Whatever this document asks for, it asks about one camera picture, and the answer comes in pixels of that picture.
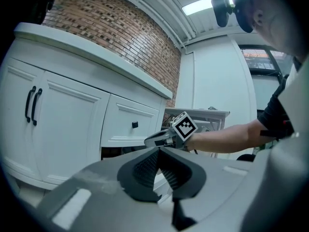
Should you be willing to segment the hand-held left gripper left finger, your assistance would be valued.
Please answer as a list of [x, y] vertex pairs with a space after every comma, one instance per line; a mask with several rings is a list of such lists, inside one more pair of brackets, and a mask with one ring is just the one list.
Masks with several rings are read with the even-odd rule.
[[148, 149], [93, 163], [50, 191], [39, 214], [62, 232], [174, 232], [171, 215], [156, 203], [129, 197], [117, 172]]

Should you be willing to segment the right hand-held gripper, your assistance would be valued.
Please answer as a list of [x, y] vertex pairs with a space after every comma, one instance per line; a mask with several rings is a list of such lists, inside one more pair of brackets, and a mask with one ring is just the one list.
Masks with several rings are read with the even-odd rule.
[[169, 129], [161, 130], [144, 140], [145, 146], [172, 145], [176, 149], [187, 151], [186, 142], [197, 131], [198, 126], [186, 111], [176, 116]]

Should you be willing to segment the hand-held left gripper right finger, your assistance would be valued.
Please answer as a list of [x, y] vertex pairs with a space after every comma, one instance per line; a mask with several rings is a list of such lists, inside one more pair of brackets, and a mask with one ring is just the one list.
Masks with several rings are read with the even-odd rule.
[[199, 193], [180, 200], [183, 214], [198, 224], [242, 224], [254, 198], [253, 162], [218, 159], [177, 149], [172, 153], [204, 169]]

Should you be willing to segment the person's right forearm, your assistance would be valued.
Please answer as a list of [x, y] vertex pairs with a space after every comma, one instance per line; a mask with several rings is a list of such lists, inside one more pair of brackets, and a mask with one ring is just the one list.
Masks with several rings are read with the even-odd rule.
[[254, 148], [274, 140], [272, 137], [261, 136], [266, 130], [259, 120], [234, 125], [223, 130], [207, 131], [193, 134], [186, 142], [188, 150], [199, 150], [211, 153], [235, 153]]

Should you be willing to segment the tall white drawer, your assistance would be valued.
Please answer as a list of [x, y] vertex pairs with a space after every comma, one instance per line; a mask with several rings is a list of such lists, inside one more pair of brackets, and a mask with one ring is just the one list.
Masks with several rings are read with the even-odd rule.
[[[155, 133], [159, 111], [119, 96], [111, 95], [104, 117], [101, 146], [143, 146]], [[132, 122], [139, 126], [132, 128]]]

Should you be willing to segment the white cabinet door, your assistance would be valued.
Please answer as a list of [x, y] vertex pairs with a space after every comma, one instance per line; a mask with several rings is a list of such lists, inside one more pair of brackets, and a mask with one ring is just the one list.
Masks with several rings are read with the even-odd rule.
[[100, 138], [110, 94], [44, 72], [33, 128], [43, 182], [59, 185], [100, 159]]
[[4, 164], [27, 177], [39, 180], [40, 174], [32, 142], [32, 120], [27, 123], [25, 106], [33, 86], [28, 116], [44, 71], [19, 60], [8, 58], [2, 66], [0, 80], [0, 150]]

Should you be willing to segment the person's torso in black shirt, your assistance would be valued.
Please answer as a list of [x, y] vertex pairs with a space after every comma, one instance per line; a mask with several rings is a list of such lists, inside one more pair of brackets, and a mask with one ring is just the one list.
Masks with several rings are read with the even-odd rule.
[[300, 68], [301, 63], [293, 57], [293, 64], [290, 73], [283, 77], [280, 85], [270, 98], [267, 107], [257, 118], [265, 127], [264, 130], [260, 131], [260, 136], [279, 140], [294, 133], [291, 121], [279, 101], [279, 95], [293, 82]]

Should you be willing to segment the white vanity cabinet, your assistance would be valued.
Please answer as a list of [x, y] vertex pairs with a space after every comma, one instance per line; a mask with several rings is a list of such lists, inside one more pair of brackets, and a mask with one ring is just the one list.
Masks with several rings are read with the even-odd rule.
[[[0, 66], [0, 80], [4, 62], [13, 58], [44, 72], [105, 91], [110, 96], [119, 96], [156, 109], [159, 114], [155, 132], [161, 129], [166, 102], [172, 98], [172, 92], [142, 70], [91, 41], [58, 29], [20, 23], [14, 30], [14, 36]], [[34, 143], [33, 149], [38, 168]], [[37, 180], [8, 168], [3, 162], [2, 154], [1, 162], [8, 174], [15, 179], [42, 189], [57, 186], [43, 182], [41, 175]]]

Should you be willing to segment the dark window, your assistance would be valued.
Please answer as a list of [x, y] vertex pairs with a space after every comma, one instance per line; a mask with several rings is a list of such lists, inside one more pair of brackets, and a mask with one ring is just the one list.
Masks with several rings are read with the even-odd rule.
[[245, 48], [241, 47], [241, 52], [250, 69], [272, 70], [276, 68], [270, 59], [270, 55], [266, 50], [261, 48]]

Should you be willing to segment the ceiling light panel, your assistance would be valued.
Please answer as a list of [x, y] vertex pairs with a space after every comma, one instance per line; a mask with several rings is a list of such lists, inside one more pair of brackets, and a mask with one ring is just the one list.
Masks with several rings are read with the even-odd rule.
[[182, 11], [189, 16], [210, 8], [212, 8], [211, 0], [198, 0], [182, 7]]

